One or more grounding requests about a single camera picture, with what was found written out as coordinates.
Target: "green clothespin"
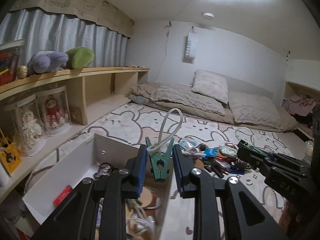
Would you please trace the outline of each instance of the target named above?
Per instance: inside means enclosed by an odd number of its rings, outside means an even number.
[[[149,159],[152,167],[150,170],[151,170],[151,173],[153,173],[155,182],[164,182],[167,176],[167,173],[170,172],[170,169],[168,169],[168,166],[169,166],[173,143],[174,143],[174,138],[171,138],[165,154],[152,153],[149,155]],[[148,147],[152,145],[149,137],[146,137],[146,144]],[[157,167],[158,165],[163,166],[163,169],[159,170]]]

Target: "metal screw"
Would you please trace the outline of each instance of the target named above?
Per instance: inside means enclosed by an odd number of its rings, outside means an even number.
[[[129,173],[129,171],[127,169],[121,169],[121,170],[119,170],[119,173],[121,175],[127,175]]]
[[[230,177],[228,180],[231,184],[237,184],[239,182],[239,179],[236,177]]]
[[[199,175],[201,173],[201,169],[198,169],[198,168],[193,168],[191,170],[191,172],[194,174],[194,175]]]
[[[92,179],[91,178],[89,178],[89,177],[87,177],[87,178],[84,178],[83,180],[82,180],[82,183],[83,184],[90,184],[92,182]]]

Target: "silver curtain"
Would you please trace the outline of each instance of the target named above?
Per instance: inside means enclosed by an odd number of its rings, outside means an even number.
[[[25,39],[19,64],[40,50],[66,52],[83,46],[94,51],[89,67],[124,66],[128,38],[76,16],[41,9],[9,12],[0,25],[0,44]]]

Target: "doll in white dress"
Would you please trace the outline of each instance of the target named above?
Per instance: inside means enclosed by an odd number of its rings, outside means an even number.
[[[31,149],[34,145],[37,144],[36,139],[42,135],[41,126],[37,123],[35,116],[32,111],[29,109],[22,112],[22,122],[23,122],[23,133],[26,138],[26,143]]]

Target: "white wall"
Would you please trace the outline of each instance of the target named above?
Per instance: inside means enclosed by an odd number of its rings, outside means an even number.
[[[320,62],[304,59],[289,60],[285,79],[320,90]]]
[[[273,102],[280,104],[285,77],[283,56],[233,32],[185,22],[172,22],[168,28],[168,23],[136,21],[128,42],[126,65],[149,67],[149,81],[188,85],[192,84],[196,69],[213,71],[267,89],[274,93]],[[198,46],[196,59],[189,63],[184,50],[192,26],[198,33]]]

